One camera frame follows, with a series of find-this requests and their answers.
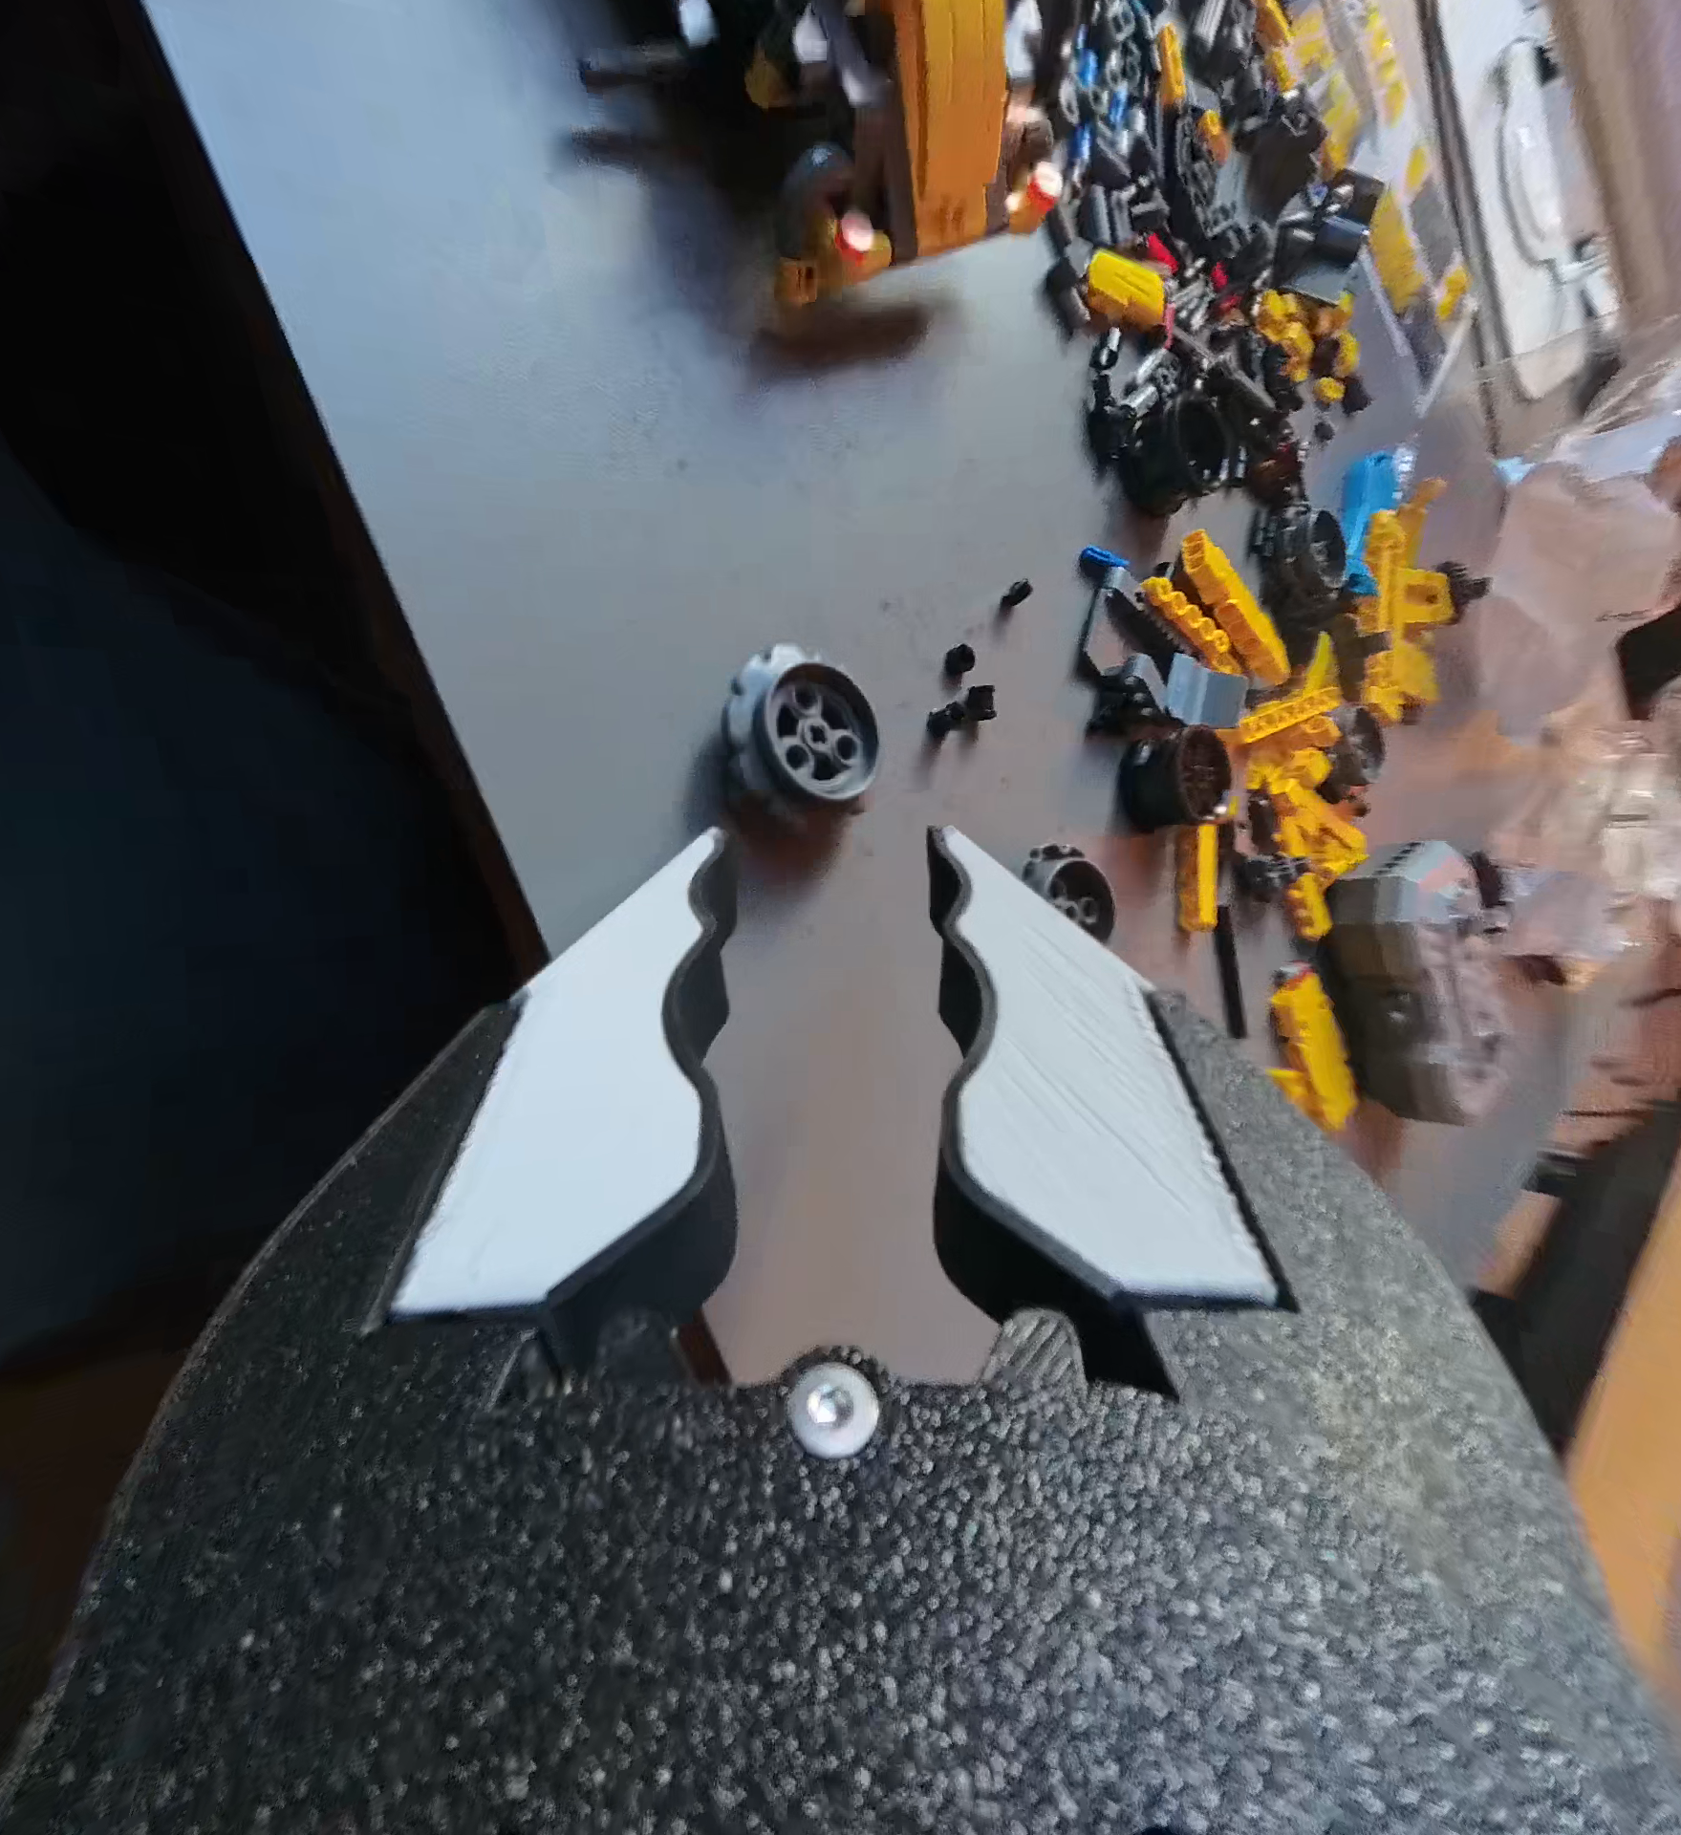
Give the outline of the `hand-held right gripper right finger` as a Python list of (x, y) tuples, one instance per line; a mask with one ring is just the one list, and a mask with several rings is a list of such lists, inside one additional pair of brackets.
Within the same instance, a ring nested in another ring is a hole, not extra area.
[(957, 1045), (939, 1195), (1107, 1310), (1283, 1308), (1146, 976), (951, 826), (928, 901)]

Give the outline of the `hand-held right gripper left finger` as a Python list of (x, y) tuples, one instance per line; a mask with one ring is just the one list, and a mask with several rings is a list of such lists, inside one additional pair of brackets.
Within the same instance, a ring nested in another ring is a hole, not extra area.
[(712, 1076), (734, 933), (735, 862), (700, 831), (508, 1002), (387, 1320), (700, 1310), (735, 1251)]

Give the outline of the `grey toothed toy wheel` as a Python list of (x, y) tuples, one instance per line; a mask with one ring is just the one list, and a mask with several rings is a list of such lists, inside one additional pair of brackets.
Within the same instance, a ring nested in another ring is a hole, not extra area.
[(718, 710), (723, 791), (778, 826), (854, 818), (879, 776), (879, 720), (867, 688), (822, 655), (750, 655)]
[(1072, 927), (1079, 927), (1099, 943), (1112, 940), (1118, 894), (1099, 862), (1092, 862), (1079, 847), (1072, 841), (1033, 847), (1020, 870), (1020, 882), (1047, 903), (1054, 903)]

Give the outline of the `pile of building block parts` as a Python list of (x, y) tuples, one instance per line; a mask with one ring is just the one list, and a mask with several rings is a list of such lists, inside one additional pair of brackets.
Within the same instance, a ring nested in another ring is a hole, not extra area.
[(1442, 479), (1371, 516), (1377, 594), (1340, 585), (1335, 487), (1311, 464), (1371, 408), (1357, 306), (1379, 182), (1321, 167), (1322, 120), (1287, 61), (1283, 4), (1033, 4), (1036, 107), (1064, 197), (1040, 295), (1087, 337), (1087, 455), (1151, 525), (1245, 495), (1245, 560), (1191, 525), (1151, 564), (1079, 551), (1096, 581), (1092, 733), (1130, 738), (1122, 801), (1172, 839), (1172, 901), (1211, 937), (1245, 1036), (1234, 901), (1280, 911), (1270, 1081), (1322, 1129), (1355, 1107), (1322, 937), (1357, 870), (1392, 730), (1439, 700), (1433, 645), (1488, 577), (1426, 560)]

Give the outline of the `black yellow toy block vehicle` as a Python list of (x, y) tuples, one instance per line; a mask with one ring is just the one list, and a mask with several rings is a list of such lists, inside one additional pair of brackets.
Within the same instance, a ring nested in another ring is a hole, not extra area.
[(1033, 4), (766, 0), (669, 4), (669, 19), (669, 36), (580, 58), (580, 82), (682, 89), (766, 129), (762, 149), (787, 155), (778, 307), (1033, 235), (1064, 197)]

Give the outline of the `grey desk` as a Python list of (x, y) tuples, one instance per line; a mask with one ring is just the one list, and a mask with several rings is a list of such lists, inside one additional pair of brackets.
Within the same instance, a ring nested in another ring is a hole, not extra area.
[[(1211, 528), (1245, 560), (1245, 495), (1151, 525), (1096, 474), (1047, 235), (778, 319), (772, 157), (700, 107), (586, 97), (608, 4), (143, 19), (539, 940), (565, 952), (726, 831), (735, 1251), (700, 1310), (726, 1378), (815, 1346), (969, 1378), (994, 1322), (934, 1259), (957, 1045), (928, 831), (1008, 870), (1076, 841), (1118, 952), (1225, 1019), (1170, 839), (1127, 826), (1122, 743), (1087, 730), (1079, 551), (1151, 564)], [(1001, 618), (1015, 577), (1036, 592)], [(726, 801), (718, 710), (772, 645), (872, 700), (854, 818)], [(997, 720), (928, 743), (978, 679)]]

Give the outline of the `grey studded motor block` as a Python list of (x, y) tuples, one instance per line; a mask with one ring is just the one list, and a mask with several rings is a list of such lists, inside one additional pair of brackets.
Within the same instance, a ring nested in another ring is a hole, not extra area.
[(1355, 1090), (1403, 1121), (1482, 1121), (1512, 1029), (1474, 862), (1442, 839), (1386, 847), (1331, 882), (1330, 916), (1330, 982)]

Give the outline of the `wooden table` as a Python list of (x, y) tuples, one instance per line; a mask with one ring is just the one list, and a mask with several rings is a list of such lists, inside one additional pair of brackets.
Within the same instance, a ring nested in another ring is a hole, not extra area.
[(1474, 1303), (1681, 1721), (1681, 1099), (1585, 1121), (1613, 1134), (1536, 1159)]

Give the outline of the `loose clear plastic bag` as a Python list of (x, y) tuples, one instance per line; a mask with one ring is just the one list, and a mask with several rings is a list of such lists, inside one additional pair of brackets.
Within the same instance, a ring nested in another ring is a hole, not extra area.
[(1681, 940), (1681, 676), (1636, 720), (1603, 688), (1547, 720), (1488, 862), (1501, 949), (1544, 979), (1585, 982), (1655, 937)]
[(1497, 464), (1480, 700), (1510, 743), (1585, 700), (1611, 650), (1681, 606), (1681, 350), (1634, 362), (1559, 436)]

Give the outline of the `blue plastic toy part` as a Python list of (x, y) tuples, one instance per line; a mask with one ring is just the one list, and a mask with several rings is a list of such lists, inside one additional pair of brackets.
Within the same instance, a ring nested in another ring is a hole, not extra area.
[(1393, 512), (1413, 487), (1418, 474), (1418, 447), (1379, 447), (1355, 458), (1340, 478), (1340, 543), (1344, 543), (1344, 575), (1340, 585), (1350, 602), (1377, 594), (1371, 570), (1363, 560), (1371, 516)]

